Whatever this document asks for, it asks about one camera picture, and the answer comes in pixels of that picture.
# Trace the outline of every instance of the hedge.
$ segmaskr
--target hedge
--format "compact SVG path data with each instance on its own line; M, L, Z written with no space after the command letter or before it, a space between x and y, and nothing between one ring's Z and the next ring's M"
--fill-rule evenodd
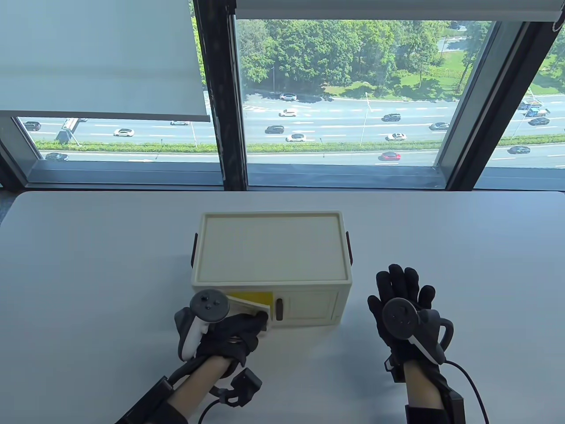
M441 141L412 142L301 142L277 144L249 144L248 153L298 153L298 152L374 152L383 150L430 150L439 149ZM565 134L516 136L513 139L503 137L499 146L533 145L548 143L565 143ZM99 143L82 142L61 145L58 141L36 140L39 150L56 150L58 152L117 152L117 153L217 153L215 144L160 144L160 143Z

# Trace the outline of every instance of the white table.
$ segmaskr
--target white table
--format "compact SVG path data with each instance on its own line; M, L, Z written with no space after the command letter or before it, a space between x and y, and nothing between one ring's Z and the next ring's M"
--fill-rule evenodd
M205 423L404 423L366 305L392 262L436 286L447 356L491 422L563 421L560 193L30 192L0 226L0 422L113 424L180 364L173 314L201 213L250 210L341 210L353 287L338 327L270 333L248 361L261 391ZM463 375L442 370L480 423Z

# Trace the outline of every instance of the glass pane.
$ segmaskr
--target glass pane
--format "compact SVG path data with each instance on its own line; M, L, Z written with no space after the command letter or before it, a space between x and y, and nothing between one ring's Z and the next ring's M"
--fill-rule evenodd
M238 20L248 162L433 165L490 26Z
M487 166L565 168L565 32L533 79Z
M211 114L192 2L190 10L206 110ZM214 125L211 122L19 119L47 160L219 163Z

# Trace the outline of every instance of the cabinet door handle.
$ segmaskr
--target cabinet door handle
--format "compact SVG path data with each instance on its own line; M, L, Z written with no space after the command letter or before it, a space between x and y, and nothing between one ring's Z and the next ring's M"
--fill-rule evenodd
M277 299L277 301L275 302L275 319L277 321L282 321L283 319L283 301L282 299Z

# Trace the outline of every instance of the red car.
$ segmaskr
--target red car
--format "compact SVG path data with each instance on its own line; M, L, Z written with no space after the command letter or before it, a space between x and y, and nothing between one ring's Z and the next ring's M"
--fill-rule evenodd
M379 156L380 161L399 161L400 155L396 152L385 152Z

